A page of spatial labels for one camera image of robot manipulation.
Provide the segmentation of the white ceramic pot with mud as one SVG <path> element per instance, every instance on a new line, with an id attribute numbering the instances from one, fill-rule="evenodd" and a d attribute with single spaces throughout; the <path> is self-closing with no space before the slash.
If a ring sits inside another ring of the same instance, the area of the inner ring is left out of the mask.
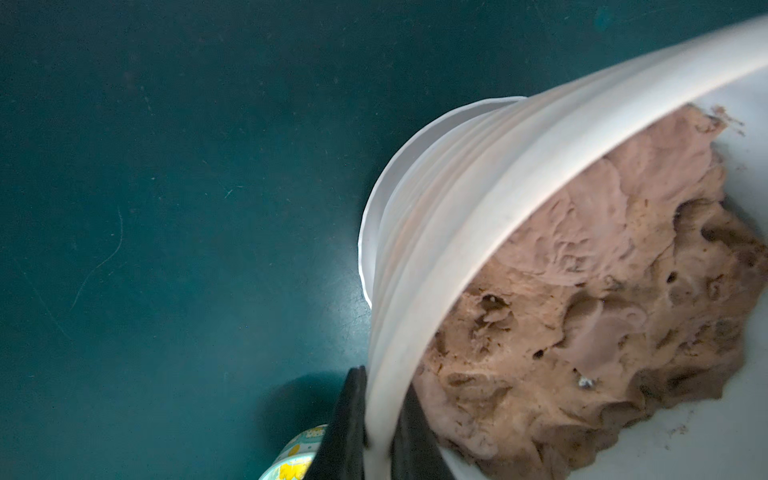
<path id="1" fill-rule="evenodd" d="M 368 478 L 765 478 L 766 18 L 432 121 L 358 268 Z"/>

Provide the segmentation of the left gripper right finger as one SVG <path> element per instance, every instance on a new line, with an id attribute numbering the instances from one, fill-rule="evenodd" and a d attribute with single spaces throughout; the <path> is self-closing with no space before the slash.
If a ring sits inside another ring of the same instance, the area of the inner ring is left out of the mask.
<path id="1" fill-rule="evenodd" d="M 391 479 L 455 479 L 438 448 L 413 385 L 405 396 L 393 438 Z"/>

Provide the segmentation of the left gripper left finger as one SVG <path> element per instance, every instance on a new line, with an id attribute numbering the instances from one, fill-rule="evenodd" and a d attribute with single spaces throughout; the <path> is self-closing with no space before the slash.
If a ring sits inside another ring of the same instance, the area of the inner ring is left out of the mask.
<path id="1" fill-rule="evenodd" d="M 366 383 L 364 366 L 349 370 L 331 422 L 304 480 L 364 479 Z"/>

